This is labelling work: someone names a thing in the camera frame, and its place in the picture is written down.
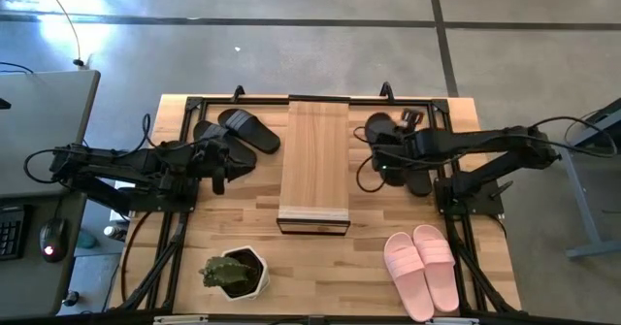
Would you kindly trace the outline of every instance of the plant pot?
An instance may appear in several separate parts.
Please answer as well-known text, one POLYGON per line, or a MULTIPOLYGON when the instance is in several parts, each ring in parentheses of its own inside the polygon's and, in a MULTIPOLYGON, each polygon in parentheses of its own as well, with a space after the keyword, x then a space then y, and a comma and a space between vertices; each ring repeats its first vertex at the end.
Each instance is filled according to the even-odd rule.
POLYGON ((255 299, 270 283, 268 264, 249 245, 222 252, 222 257, 231 257, 240 263, 252 267, 254 274, 248 275, 248 281, 236 282, 228 286, 219 287, 229 301, 241 299, 255 299))

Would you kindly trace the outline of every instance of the wood grain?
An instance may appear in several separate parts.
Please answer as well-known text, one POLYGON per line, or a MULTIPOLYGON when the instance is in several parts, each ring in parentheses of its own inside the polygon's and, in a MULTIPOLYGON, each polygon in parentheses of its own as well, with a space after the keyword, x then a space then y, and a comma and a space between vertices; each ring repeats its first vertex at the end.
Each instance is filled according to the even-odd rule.
MULTIPOLYGON (((154 124, 153 139, 156 142, 179 137, 186 97, 162 96, 154 124)), ((455 131, 479 129, 473 99, 449 98, 448 103, 455 131)), ((227 108, 209 106, 208 119, 216 121, 217 116, 227 108)), ((353 129, 364 125, 371 114, 382 109, 393 118, 398 118, 402 108, 350 107, 347 188, 351 227, 346 237, 280 233, 275 221, 282 180, 282 150, 287 142, 288 106, 244 108, 259 116, 278 134, 282 147, 273 155, 257 151, 256 170, 227 183, 223 196, 212 194, 209 180, 201 182, 200 197, 196 211, 190 215, 185 238, 174 312, 406 315, 384 267, 383 244, 396 232, 411 234, 419 224, 432 224, 441 231, 444 231, 444 224, 437 214, 433 195, 416 198, 403 187, 390 186, 384 186, 373 194, 361 191, 355 183, 355 171, 370 151, 367 145, 352 136, 353 129), (271 283, 256 300, 227 302, 218 290, 203 286, 198 270, 211 256, 245 244, 252 245, 267 260, 271 283)), ((461 165, 468 170, 485 161, 484 155, 468 155, 461 160, 461 165)), ((372 187, 380 183, 380 178, 370 167, 365 167, 361 181, 372 187)), ((152 214, 136 236, 126 272, 129 291, 138 286, 152 265, 161 219, 161 214, 152 214)), ((130 233, 135 222, 136 219, 132 222, 130 233)), ((473 229, 481 269, 506 300, 519 308, 503 231, 497 222, 485 216, 473 216, 473 229)), ((167 271, 160 283, 159 302, 163 300, 167 285, 167 271)), ((465 277, 469 300, 474 305, 470 273, 466 272, 465 277)), ((111 306, 120 304, 118 280, 111 306)))
POLYGON ((283 231, 322 232, 348 224, 348 114, 344 103, 289 104, 278 218, 296 224, 280 223, 283 231), (306 223, 317 219, 333 223, 306 223))

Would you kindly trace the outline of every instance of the slide sandal strap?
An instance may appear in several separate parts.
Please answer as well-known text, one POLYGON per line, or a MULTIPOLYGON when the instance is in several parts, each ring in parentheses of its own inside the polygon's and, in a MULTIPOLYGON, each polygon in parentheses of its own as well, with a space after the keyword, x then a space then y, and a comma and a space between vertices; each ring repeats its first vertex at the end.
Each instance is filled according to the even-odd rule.
POLYGON ((455 259, 446 240, 430 240, 416 243, 420 258, 425 265, 433 263, 455 264, 455 259))
POLYGON ((415 247, 405 247, 386 255, 386 266, 393 278, 425 268, 415 247))
POLYGON ((218 138, 224 136, 227 132, 228 131, 224 127, 213 123, 203 132, 201 139, 218 138))
POLYGON ((224 122, 224 126, 231 130, 239 131, 242 125, 252 117, 256 116, 243 110, 236 110, 231 117, 224 122))

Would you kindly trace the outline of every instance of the concrete floor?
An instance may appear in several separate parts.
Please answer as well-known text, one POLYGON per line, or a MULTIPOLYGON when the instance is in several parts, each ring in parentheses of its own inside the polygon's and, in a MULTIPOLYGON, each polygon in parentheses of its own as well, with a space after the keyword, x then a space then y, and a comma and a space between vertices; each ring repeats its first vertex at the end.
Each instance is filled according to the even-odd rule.
MULTIPOLYGON (((434 18, 430 0, 61 1, 71 13, 112 16, 434 18)), ((441 6, 448 21, 621 21, 621 0, 441 0, 441 6)), ((0 0, 0 15, 57 10, 53 0, 0 0)), ((62 17, 40 20, 0 21, 1 60, 36 71, 75 69, 69 26, 62 17)), ((83 58, 102 72, 86 136, 91 146, 133 146, 142 115, 155 113, 162 93, 230 93, 243 84, 248 93, 373 95, 388 80, 401 96, 447 96, 434 28, 78 24, 77 29, 83 58)), ((459 95, 475 98, 484 128, 580 116, 619 97, 621 31, 449 29, 446 36, 459 95)), ((549 125, 545 131, 558 140, 565 127, 549 125)), ((586 235, 562 164, 510 177, 515 185, 503 200, 524 310, 618 322, 621 255, 565 257, 565 249, 586 243, 586 235)), ((89 231, 107 224, 102 211, 87 209, 89 231)), ((110 244, 95 252, 119 249, 110 244)), ((86 271, 74 273, 80 278, 86 271)), ((107 287, 103 280, 101 292, 107 287)))

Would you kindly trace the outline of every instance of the wooden tabletop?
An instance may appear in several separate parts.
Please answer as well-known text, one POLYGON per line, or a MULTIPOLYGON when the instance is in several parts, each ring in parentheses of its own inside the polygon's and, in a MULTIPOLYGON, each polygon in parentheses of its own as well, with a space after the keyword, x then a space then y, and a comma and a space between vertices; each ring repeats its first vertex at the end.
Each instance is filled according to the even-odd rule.
MULTIPOLYGON (((162 96, 152 135, 156 143, 179 138, 186 97, 162 96)), ((473 99, 447 100, 455 132, 479 130, 473 99)), ((207 119, 217 122, 217 116, 228 108, 231 107, 209 106, 207 119)), ((288 106, 244 105, 244 109, 257 115, 280 137, 283 145, 286 143, 288 106)), ((203 180, 196 211, 189 217, 174 312, 407 315, 384 267, 384 243, 394 233, 411 234, 420 224, 431 224, 445 231, 443 220, 437 213, 433 195, 416 198, 404 187, 387 185, 377 193, 360 190, 355 182, 355 171, 370 155, 370 150, 352 136, 353 129, 364 125, 371 114, 382 111, 398 119, 402 110, 401 107, 377 106, 349 108, 351 227, 345 237, 280 233, 276 218, 284 146, 273 155, 255 150, 256 169, 226 183, 224 195, 214 195, 211 182, 203 180), (217 289, 203 286, 198 271, 210 257, 247 244, 267 261, 271 283, 256 300, 228 302, 217 289)), ((423 124, 428 124, 427 117, 423 124)), ((485 161, 485 155, 467 155, 461 159, 461 166, 468 171, 485 161)), ((380 183, 380 178, 369 166, 362 171, 361 181, 367 187, 374 187, 380 183)), ((130 234, 136 221, 136 218, 132 220, 130 234)), ((161 221, 162 214, 152 214, 136 236, 127 263, 128 293, 136 288, 153 264, 161 221)), ((519 309, 503 231, 497 222, 486 216, 472 216, 472 225, 481 269, 505 299, 519 309)), ((158 306, 165 293, 168 271, 167 267, 160 282, 158 306)), ((474 305, 470 273, 465 272, 464 276, 470 303, 474 305)), ((119 280, 118 277, 115 282, 112 307, 120 304, 119 280)))

